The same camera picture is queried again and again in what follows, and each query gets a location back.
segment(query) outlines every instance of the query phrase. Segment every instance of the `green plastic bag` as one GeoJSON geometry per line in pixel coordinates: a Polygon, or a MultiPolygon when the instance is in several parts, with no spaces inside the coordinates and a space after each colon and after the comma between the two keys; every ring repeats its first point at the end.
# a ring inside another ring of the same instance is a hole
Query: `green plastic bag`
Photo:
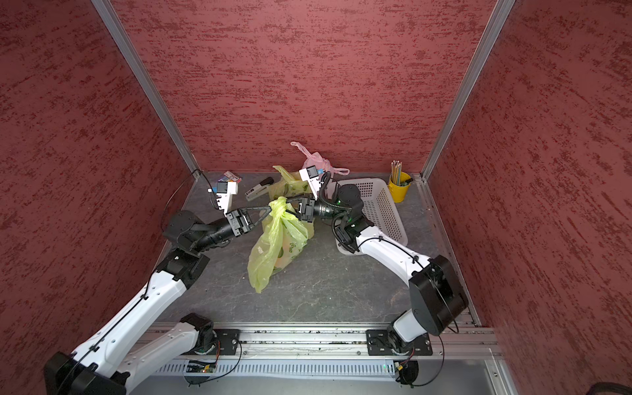
{"type": "Polygon", "coordinates": [[[257,293],[268,285],[270,276],[285,268],[303,251],[314,236],[313,224],[301,222],[284,196],[270,202],[272,212],[262,221],[264,233],[250,251],[248,278],[257,293]]]}
{"type": "Polygon", "coordinates": [[[270,200],[276,200],[279,196],[292,197],[312,192],[307,181],[301,181],[298,171],[290,174],[283,166],[273,166],[273,168],[277,169],[283,178],[268,187],[270,200]]]}

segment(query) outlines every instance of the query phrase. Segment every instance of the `gray floor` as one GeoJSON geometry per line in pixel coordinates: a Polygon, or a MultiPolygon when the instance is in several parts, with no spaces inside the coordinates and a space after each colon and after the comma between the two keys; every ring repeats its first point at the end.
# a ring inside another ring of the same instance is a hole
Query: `gray floor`
{"type": "MultiPolygon", "coordinates": [[[[434,373],[437,361],[420,362],[418,384],[427,372],[434,373]]],[[[395,381],[305,380],[276,379],[270,377],[226,377],[201,386],[187,387],[182,377],[151,376],[143,381],[131,395],[171,394],[256,394],[256,395],[320,395],[320,394],[445,394],[491,395],[487,370],[483,361],[450,361],[441,374],[426,387],[411,388],[395,381]]]]}
{"type": "MultiPolygon", "coordinates": [[[[208,173],[211,182],[220,173],[208,173]]],[[[244,192],[262,179],[279,173],[241,173],[240,193],[233,208],[265,205],[268,197],[246,201],[244,192]]],[[[375,177],[388,174],[355,173],[334,179],[375,177]]],[[[220,217],[209,203],[207,185],[198,182],[185,208],[205,222],[220,217]]],[[[406,200],[397,204],[408,236],[408,247],[435,256],[438,249],[420,208],[420,197],[411,187],[406,200]]],[[[262,229],[234,239],[226,248],[210,250],[210,263],[200,279],[158,318],[177,322],[195,312],[215,322],[390,322],[410,308],[408,287],[383,265],[367,256],[347,257],[338,252],[331,230],[314,222],[314,237],[301,255],[274,274],[257,294],[250,286],[246,267],[250,250],[262,229]]]]}

